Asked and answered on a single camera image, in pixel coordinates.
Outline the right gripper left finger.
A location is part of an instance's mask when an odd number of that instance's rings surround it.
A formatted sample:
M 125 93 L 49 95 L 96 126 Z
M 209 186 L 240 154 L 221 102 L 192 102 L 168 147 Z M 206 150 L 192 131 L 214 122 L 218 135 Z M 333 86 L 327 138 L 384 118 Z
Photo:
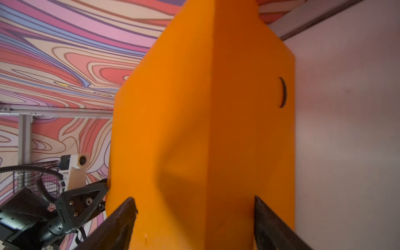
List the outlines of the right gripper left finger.
M 127 250 L 137 216 L 133 198 L 127 198 L 77 250 Z

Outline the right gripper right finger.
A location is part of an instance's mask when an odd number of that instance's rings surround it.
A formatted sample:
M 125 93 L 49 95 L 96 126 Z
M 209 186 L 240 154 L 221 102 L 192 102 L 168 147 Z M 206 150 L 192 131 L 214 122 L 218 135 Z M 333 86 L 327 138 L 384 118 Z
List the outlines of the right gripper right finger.
M 258 250 L 311 250 L 259 196 L 254 203 L 254 236 Z

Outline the orange shoebox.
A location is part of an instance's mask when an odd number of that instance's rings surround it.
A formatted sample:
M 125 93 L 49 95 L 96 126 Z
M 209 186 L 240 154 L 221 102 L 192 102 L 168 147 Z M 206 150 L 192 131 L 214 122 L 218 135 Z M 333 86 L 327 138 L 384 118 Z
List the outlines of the orange shoebox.
M 115 96 L 106 211 L 132 250 L 251 250 L 259 196 L 295 225 L 295 58 L 256 1 L 186 1 Z

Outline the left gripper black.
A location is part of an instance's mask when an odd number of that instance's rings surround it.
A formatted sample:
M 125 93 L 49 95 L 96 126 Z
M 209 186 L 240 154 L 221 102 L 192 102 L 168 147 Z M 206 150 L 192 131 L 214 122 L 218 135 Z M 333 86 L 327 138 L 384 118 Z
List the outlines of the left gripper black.
M 83 226 L 105 211 L 109 188 L 95 182 L 63 192 L 49 211 L 49 203 L 28 188 L 1 205 L 1 242 L 8 250 L 58 250 L 68 234 L 80 244 L 87 236 Z

